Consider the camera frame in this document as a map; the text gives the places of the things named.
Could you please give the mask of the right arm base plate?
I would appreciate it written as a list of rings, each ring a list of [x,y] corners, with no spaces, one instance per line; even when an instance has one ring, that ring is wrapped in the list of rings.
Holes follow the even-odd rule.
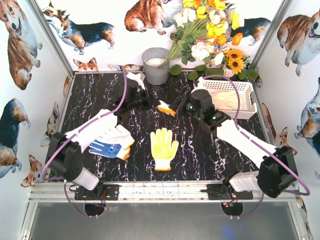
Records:
[[[206,192],[209,200],[252,200],[253,193],[251,191],[232,192],[223,184],[207,184]]]

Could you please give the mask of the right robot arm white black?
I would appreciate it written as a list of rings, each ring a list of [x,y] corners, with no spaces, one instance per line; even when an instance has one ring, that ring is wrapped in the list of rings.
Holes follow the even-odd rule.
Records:
[[[292,150],[273,146],[238,126],[229,115],[215,109],[206,89],[185,91],[176,102],[175,111],[192,116],[204,131],[232,145],[258,168],[252,173],[238,172],[228,177],[224,184],[233,192],[259,191],[277,198],[296,181],[298,173]]]

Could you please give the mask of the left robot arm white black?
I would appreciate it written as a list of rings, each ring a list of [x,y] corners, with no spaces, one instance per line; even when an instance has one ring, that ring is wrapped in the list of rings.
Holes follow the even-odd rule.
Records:
[[[149,105],[145,85],[129,83],[123,87],[122,96],[112,98],[90,120],[69,132],[56,132],[50,140],[45,167],[66,182],[95,190],[100,179],[84,167],[82,154],[89,149],[94,155],[126,160],[135,140],[121,123],[130,111]]]

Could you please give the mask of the white glove orange cuff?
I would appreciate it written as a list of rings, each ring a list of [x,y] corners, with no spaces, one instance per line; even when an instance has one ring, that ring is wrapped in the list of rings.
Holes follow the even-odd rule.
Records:
[[[118,124],[117,126],[108,129],[106,132],[101,134],[95,142],[100,142],[104,144],[119,144],[126,150],[135,143],[134,138],[131,133],[123,127],[123,125]]]

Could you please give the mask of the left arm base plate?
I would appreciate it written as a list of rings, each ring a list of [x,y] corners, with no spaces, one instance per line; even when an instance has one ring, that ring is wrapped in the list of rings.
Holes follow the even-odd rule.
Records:
[[[76,201],[117,201],[120,186],[118,184],[98,184],[95,189],[88,190],[80,186],[74,195]]]

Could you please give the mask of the yellow coated glove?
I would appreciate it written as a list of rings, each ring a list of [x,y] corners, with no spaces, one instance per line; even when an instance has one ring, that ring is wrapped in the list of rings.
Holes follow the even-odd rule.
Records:
[[[171,161],[176,156],[179,142],[173,140],[172,130],[157,129],[150,133],[150,149],[155,171],[170,171]]]
[[[167,115],[175,117],[177,114],[173,109],[170,108],[169,104],[162,100],[159,100],[159,104],[156,107],[160,112],[163,112]]]

